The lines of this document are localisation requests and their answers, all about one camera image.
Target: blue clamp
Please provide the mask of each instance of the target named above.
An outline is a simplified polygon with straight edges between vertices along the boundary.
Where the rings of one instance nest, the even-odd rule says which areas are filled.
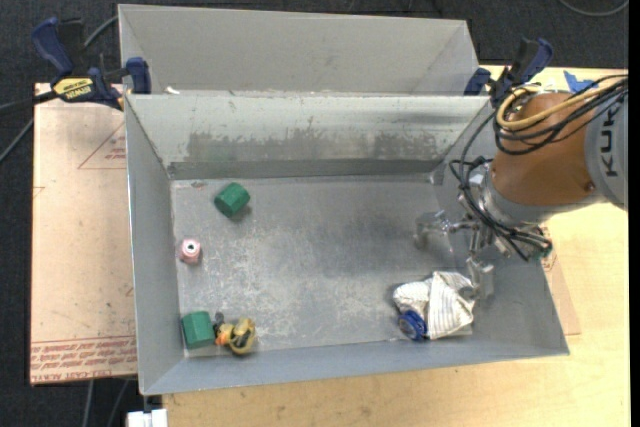
[[[62,77],[71,75],[74,68],[64,45],[58,38],[57,26],[58,19],[54,16],[45,20],[31,31],[31,41],[33,41],[40,57],[49,61],[58,70],[58,75],[51,82],[52,84]]]
[[[513,86],[530,82],[544,70],[553,59],[553,47],[548,41],[538,38],[522,38],[520,47],[510,67],[505,67],[500,78],[493,84],[491,104],[496,107]]]
[[[151,77],[149,67],[141,57],[132,57],[125,68],[110,73],[104,73],[99,68],[91,67],[85,77],[77,77],[74,82],[71,77],[75,65],[69,57],[64,44],[58,34],[58,19],[51,17],[40,23],[31,31],[31,40],[36,51],[56,68],[57,75],[51,81],[51,93],[40,95],[35,102],[60,98],[65,102],[95,102],[122,109],[120,92],[109,83],[113,78],[130,75],[133,80],[135,93],[151,93]]]
[[[478,68],[467,82],[464,88],[464,96],[478,96],[484,91],[491,79],[491,72],[485,68]]]
[[[127,72],[133,80],[133,92],[137,94],[151,93],[151,76],[149,66],[142,57],[132,57],[125,65]]]

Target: gray bin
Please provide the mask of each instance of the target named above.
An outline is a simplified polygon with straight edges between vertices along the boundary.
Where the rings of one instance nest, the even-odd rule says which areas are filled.
[[[397,328],[395,286],[464,271],[466,234],[413,244],[416,218],[455,210],[442,173],[486,98],[459,21],[120,6],[140,390],[174,393],[567,352],[538,263],[504,260],[470,336]],[[166,94],[166,88],[180,94]],[[492,152],[481,137],[476,154]],[[251,194],[228,219],[213,199]],[[185,237],[202,261],[175,256]],[[251,354],[187,351],[180,318],[249,316]]]

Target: blue object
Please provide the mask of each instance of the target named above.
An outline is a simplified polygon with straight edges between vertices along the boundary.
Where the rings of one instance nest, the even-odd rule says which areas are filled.
[[[87,101],[101,103],[119,109],[120,104],[118,103],[118,98],[121,96],[120,92],[114,87],[107,86],[98,68],[89,68],[88,74],[95,85],[95,93]]]
[[[593,87],[593,80],[578,80],[575,75],[572,75],[568,71],[564,71],[564,78],[569,86],[569,91],[577,93],[583,89]]]
[[[491,72],[485,68],[478,68],[471,76],[467,87],[464,89],[465,96],[477,96],[484,91],[485,86],[491,78]]]
[[[544,70],[553,58],[553,47],[548,41],[538,38],[522,38],[520,48],[511,67],[505,67],[491,93],[491,104],[496,107],[516,84],[525,84]]]
[[[427,335],[427,324],[415,311],[410,310],[400,315],[398,327],[405,336],[416,342]]]
[[[125,65],[133,80],[133,92],[138,94],[151,93],[151,77],[149,67],[142,57],[132,57]]]
[[[58,38],[57,26],[58,19],[54,16],[45,20],[31,31],[31,41],[40,57],[49,61],[58,70],[58,75],[51,84],[55,84],[62,77],[70,75],[74,68],[64,45]]]

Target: bin floor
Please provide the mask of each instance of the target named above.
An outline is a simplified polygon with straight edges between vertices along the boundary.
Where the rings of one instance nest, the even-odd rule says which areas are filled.
[[[180,313],[251,317],[257,351],[401,337],[393,289],[460,263],[444,236],[413,244],[438,208],[424,175],[243,179],[251,200],[232,219],[213,203],[230,182],[172,182],[176,244],[202,246],[198,265],[176,259]]]

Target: green cube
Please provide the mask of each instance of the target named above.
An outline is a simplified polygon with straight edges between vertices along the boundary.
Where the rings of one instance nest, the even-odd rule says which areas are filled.
[[[247,203],[249,203],[249,193],[239,183],[232,182],[218,194],[213,203],[225,216],[233,217]]]
[[[182,331],[187,349],[199,349],[212,345],[215,341],[208,311],[194,311],[182,317]]]

